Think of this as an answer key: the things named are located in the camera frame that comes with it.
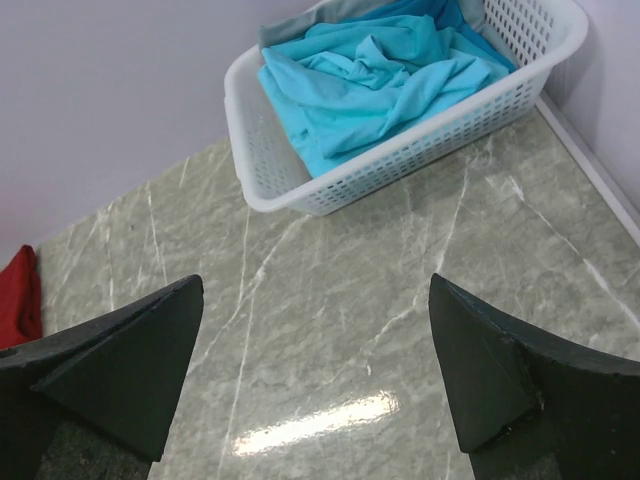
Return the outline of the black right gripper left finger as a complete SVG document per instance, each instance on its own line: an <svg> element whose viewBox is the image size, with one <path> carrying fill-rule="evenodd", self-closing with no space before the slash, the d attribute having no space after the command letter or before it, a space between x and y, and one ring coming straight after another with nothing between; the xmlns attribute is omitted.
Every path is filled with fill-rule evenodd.
<svg viewBox="0 0 640 480"><path fill-rule="evenodd" d="M145 479L164 454L204 309L184 277L1 351L4 479Z"/></svg>

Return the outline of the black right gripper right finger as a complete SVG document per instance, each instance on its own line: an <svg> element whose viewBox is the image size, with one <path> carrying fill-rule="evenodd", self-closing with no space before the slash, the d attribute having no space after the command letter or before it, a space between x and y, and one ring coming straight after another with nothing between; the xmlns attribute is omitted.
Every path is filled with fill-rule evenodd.
<svg viewBox="0 0 640 480"><path fill-rule="evenodd" d="M638 478L638 362L565 340L438 274L429 316L475 478Z"/></svg>

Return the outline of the light blue t-shirt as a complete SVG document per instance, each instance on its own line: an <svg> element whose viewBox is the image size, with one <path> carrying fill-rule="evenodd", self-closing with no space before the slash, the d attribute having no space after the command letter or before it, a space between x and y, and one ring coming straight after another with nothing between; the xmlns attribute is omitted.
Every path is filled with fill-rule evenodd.
<svg viewBox="0 0 640 480"><path fill-rule="evenodd" d="M262 56L258 79L313 178L512 71L428 15L318 24Z"/></svg>

